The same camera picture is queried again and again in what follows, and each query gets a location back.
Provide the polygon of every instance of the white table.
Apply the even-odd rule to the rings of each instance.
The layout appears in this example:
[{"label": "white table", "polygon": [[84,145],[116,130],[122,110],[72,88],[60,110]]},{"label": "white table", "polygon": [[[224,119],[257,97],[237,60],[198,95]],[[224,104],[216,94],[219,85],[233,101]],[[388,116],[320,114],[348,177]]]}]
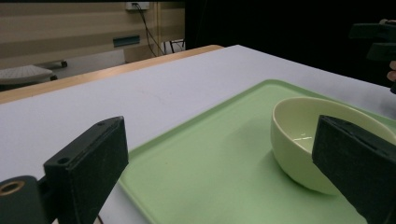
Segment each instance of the white table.
[{"label": "white table", "polygon": [[[266,79],[396,118],[389,88],[232,46],[1,104],[0,180],[41,178],[48,158],[102,119],[124,116],[133,149]],[[100,216],[147,223],[119,185]]]}]

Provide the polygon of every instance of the black backdrop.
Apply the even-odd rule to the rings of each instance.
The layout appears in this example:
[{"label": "black backdrop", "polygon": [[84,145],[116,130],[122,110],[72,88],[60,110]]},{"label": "black backdrop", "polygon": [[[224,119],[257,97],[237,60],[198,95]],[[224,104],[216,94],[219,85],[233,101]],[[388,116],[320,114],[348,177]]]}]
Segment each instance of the black backdrop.
[{"label": "black backdrop", "polygon": [[242,45],[390,87],[389,62],[365,58],[373,40],[348,38],[352,24],[382,19],[396,19],[396,1],[354,5],[348,1],[190,0],[186,2],[186,48]]}]

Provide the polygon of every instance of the bowl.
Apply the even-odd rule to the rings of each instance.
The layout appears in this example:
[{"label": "bowl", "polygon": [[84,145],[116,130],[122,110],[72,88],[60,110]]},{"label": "bowl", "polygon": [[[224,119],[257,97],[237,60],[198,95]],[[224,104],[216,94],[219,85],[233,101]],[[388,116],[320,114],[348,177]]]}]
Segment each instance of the bowl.
[{"label": "bowl", "polygon": [[393,131],[348,105],[315,97],[293,97],[278,102],[272,114],[271,143],[282,170],[308,189],[340,195],[337,187],[313,163],[312,149],[319,115],[352,122],[396,145]]}]

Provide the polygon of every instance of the power outlet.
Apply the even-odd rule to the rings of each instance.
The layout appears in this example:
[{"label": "power outlet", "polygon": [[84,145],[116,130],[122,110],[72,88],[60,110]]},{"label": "power outlet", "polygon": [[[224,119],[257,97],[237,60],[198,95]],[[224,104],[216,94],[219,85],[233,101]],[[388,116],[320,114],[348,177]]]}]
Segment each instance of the power outlet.
[{"label": "power outlet", "polygon": [[138,9],[147,10],[147,9],[149,9],[149,2],[126,2],[125,9],[126,10],[138,10]]}]

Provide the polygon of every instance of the human hand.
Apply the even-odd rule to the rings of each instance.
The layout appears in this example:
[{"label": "human hand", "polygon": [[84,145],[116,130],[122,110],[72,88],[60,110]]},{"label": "human hand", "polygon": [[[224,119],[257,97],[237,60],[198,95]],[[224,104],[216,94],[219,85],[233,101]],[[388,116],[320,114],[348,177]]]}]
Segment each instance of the human hand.
[{"label": "human hand", "polygon": [[396,61],[391,61],[389,67],[392,69],[392,71],[388,72],[387,78],[390,81],[396,81]]}]

